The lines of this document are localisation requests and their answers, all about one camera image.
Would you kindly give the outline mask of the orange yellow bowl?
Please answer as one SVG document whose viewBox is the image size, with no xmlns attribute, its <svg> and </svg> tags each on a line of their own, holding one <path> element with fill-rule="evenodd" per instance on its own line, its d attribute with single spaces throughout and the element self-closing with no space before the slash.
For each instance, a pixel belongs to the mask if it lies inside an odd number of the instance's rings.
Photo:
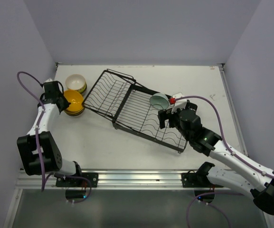
<svg viewBox="0 0 274 228">
<path fill-rule="evenodd" d="M 69 107 L 66 109 L 67 112 L 76 113 L 83 109 L 83 96 L 75 90 L 66 90 L 64 92 L 64 97 L 70 103 Z"/>
</svg>

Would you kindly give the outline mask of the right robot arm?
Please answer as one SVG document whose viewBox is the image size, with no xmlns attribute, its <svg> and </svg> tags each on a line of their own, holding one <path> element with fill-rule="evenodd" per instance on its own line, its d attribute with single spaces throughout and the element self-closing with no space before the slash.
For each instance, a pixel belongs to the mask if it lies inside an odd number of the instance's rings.
<svg viewBox="0 0 274 228">
<path fill-rule="evenodd" d="M 220 135 L 202 126 L 200 117 L 193 109 L 177 112 L 160 110 L 158 119 L 161 129 L 165 128 L 165 121 L 168 121 L 169 126 L 176 128 L 195 151 L 233 170 L 233 173 L 229 173 L 211 165 L 196 175 L 200 186 L 212 183 L 232 189 L 252 199 L 263 212 L 274 215 L 274 170 L 226 145 Z"/>
</svg>

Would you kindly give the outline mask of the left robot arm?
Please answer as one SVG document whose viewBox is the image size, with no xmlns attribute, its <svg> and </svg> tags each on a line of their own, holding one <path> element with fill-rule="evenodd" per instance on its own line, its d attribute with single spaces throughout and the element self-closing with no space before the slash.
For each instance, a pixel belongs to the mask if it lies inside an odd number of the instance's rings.
<svg viewBox="0 0 274 228">
<path fill-rule="evenodd" d="M 70 105 L 59 85 L 53 80 L 43 83 L 36 120 L 27 135 L 17 139 L 17 146 L 27 175 L 45 178 L 45 174 L 55 173 L 76 187 L 84 180 L 81 168 L 77 162 L 62 158 L 51 133 L 56 119 Z"/>
</svg>

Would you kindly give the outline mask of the white blue leaf bowl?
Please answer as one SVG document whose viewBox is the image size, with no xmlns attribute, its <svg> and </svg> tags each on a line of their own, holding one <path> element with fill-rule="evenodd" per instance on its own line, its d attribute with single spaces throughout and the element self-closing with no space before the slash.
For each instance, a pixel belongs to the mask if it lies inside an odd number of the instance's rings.
<svg viewBox="0 0 274 228">
<path fill-rule="evenodd" d="M 66 78 L 65 85 L 69 90 L 76 90 L 81 92 L 86 88 L 86 80 L 80 74 L 73 74 Z"/>
</svg>

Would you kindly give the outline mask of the red patterned bowl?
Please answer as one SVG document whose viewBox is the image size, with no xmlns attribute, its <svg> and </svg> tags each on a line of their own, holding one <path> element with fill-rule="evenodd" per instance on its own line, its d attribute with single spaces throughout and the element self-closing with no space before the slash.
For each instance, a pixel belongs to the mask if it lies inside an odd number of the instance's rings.
<svg viewBox="0 0 274 228">
<path fill-rule="evenodd" d="M 75 112 L 75 113 L 74 112 L 65 112 L 65 113 L 69 116 L 75 117 L 75 116 L 81 115 L 83 112 L 84 112 L 84 110 L 81 110 L 81 111 Z"/>
</svg>

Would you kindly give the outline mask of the lime green bowl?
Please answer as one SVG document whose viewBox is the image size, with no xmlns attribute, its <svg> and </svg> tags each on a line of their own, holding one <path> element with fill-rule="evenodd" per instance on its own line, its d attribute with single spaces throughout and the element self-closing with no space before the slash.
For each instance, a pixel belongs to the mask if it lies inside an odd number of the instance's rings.
<svg viewBox="0 0 274 228">
<path fill-rule="evenodd" d="M 86 82 L 81 82 L 81 81 L 73 81 L 67 85 L 67 88 L 69 90 L 74 90 L 79 92 L 80 94 L 84 93 L 87 89 L 87 84 Z"/>
</svg>

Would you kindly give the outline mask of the dark green rim bowl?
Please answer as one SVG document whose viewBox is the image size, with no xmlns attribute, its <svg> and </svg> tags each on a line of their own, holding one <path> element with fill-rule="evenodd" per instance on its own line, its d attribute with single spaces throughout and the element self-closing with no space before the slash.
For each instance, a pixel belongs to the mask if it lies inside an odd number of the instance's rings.
<svg viewBox="0 0 274 228">
<path fill-rule="evenodd" d="M 157 110 L 166 110 L 169 107 L 169 99 L 165 94 L 155 93 L 150 97 L 150 104 Z"/>
</svg>

